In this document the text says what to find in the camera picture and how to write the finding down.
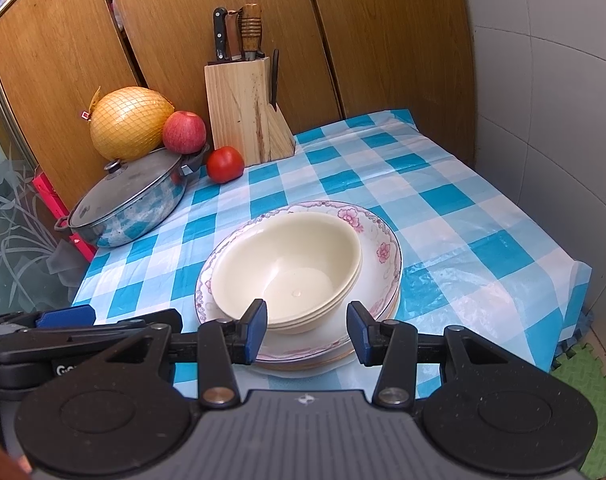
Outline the wooden knife block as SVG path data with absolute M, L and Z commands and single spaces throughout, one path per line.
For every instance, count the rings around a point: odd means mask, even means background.
M 215 148 L 234 148 L 245 166 L 294 154 L 291 129 L 271 102 L 270 58 L 205 66 L 204 81 Z

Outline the blue white checkered tablecloth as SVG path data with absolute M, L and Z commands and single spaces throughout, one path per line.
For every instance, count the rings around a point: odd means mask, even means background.
M 421 333 L 471 328 L 549 370 L 571 336 L 590 277 L 524 211 L 418 131 L 407 110 L 301 133 L 295 154 L 217 184 L 205 174 L 158 229 L 102 249 L 76 293 L 99 322 L 174 309 L 199 324 L 197 278 L 238 226 L 273 209 L 337 200 L 395 233 L 403 255 L 397 315 Z

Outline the yellow netted pomelo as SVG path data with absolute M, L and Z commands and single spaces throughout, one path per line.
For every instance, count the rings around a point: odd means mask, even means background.
M 162 129 L 174 113 L 162 94 L 144 87 L 124 87 L 102 96 L 98 88 L 81 117 L 90 124 L 90 141 L 107 160 L 135 160 L 158 148 Z

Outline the steel pot with lid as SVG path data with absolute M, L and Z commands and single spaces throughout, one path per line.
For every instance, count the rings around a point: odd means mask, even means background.
M 105 177 L 95 184 L 54 229 L 76 234 L 97 248 L 134 242 L 156 228 L 181 203 L 187 184 L 198 171 L 209 147 L 182 155 L 158 148 L 148 155 L 105 166 Z

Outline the etched glass door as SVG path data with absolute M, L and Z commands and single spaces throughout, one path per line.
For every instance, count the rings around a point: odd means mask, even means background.
M 36 162 L 0 85 L 0 314 L 70 306 L 88 262 L 54 230 Z

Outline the brown handled knife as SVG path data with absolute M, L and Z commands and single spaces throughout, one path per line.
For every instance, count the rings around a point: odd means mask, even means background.
M 231 62 L 242 60 L 239 18 L 236 10 L 229 10 L 225 16 L 226 52 Z

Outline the ribbed wooden handled knife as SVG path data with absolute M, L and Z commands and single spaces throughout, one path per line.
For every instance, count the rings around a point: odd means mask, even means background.
M 262 9 L 259 3 L 246 3 L 241 8 L 239 27 L 243 58 L 254 61 L 262 42 Z

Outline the red apple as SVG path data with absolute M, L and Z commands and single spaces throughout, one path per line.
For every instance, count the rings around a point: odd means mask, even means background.
M 197 153 L 207 142 L 205 123 L 196 113 L 177 110 L 163 125 L 162 141 L 174 153 Z

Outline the pink flower rimmed plate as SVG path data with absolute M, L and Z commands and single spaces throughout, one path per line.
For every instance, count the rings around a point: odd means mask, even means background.
M 361 274 L 353 289 L 347 294 L 344 304 L 347 307 L 349 302 L 359 301 L 377 321 L 384 321 L 394 315 L 401 294 L 402 252 L 393 230 L 379 216 L 354 204 L 335 200 L 311 200 L 268 211 L 247 222 L 244 226 L 283 210 L 323 212 L 349 222 L 361 242 Z M 215 250 L 222 245 L 224 240 L 207 257 L 197 280 L 195 308 L 199 321 L 202 323 L 218 318 L 237 320 L 219 310 L 211 292 Z

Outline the cream bowl back small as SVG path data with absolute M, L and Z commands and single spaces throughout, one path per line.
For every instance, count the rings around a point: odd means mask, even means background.
M 342 304 L 361 274 L 357 270 L 344 285 L 313 268 L 300 268 L 265 276 L 261 280 L 215 292 L 217 306 L 231 318 L 240 318 L 256 299 L 265 301 L 267 328 L 299 334 L 320 325 Z

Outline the green foam floor mat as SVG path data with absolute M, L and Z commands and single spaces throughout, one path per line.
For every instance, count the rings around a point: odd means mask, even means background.
M 591 344 L 574 344 L 554 360 L 551 375 L 577 389 L 591 403 L 598 419 L 596 440 L 582 473 L 589 479 L 606 479 L 606 373 Z

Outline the white plate red carnations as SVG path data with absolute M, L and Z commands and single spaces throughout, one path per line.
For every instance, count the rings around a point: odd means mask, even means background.
M 283 334 L 269 330 L 254 364 L 318 362 L 348 356 L 354 352 L 346 328 L 346 305 L 332 312 L 312 330 Z

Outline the red tomato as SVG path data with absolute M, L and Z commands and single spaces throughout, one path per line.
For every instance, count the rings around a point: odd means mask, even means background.
M 240 178 L 245 172 L 245 161 L 231 146 L 214 150 L 207 159 L 207 175 L 217 184 L 224 184 Z

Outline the black handled knife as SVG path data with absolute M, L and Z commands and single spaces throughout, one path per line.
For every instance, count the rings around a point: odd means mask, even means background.
M 226 55 L 226 15 L 227 10 L 218 6 L 213 11 L 213 34 L 215 61 L 223 63 L 227 60 Z

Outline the small white flowered plate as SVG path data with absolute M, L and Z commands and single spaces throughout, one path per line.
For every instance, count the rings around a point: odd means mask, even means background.
M 304 373 L 304 374 L 321 374 L 326 373 L 328 370 L 335 370 L 345 364 L 355 360 L 353 354 L 348 356 L 339 356 L 339 358 L 318 361 L 318 362 L 298 362 L 298 363 L 282 363 L 282 364 L 268 364 L 259 363 L 254 364 L 253 368 L 261 370 L 265 373 Z

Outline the red cutting board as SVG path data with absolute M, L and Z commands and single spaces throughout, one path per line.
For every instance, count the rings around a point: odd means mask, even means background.
M 56 193 L 53 185 L 50 183 L 48 177 L 45 172 L 38 168 L 35 171 L 35 176 L 32 180 L 38 194 L 40 194 L 41 199 L 44 200 L 44 203 L 50 213 L 54 216 L 56 220 L 61 220 L 69 213 L 69 209 L 64 205 L 64 202 L 61 200 L 59 195 Z M 76 249 L 83 255 L 83 257 L 88 261 L 92 261 L 94 255 L 96 254 L 96 248 L 88 245 L 78 234 L 67 234 L 68 240 L 76 246 Z

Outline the cream bowl front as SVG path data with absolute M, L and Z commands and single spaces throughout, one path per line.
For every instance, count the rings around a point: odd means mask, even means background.
M 230 266 L 219 266 L 211 278 L 212 294 L 219 310 L 231 318 L 239 318 L 244 307 L 262 299 L 269 330 L 301 334 L 320 326 L 343 306 L 361 274 L 361 265 L 346 280 L 339 280 L 333 272 L 272 264 L 261 272 L 239 274 Z

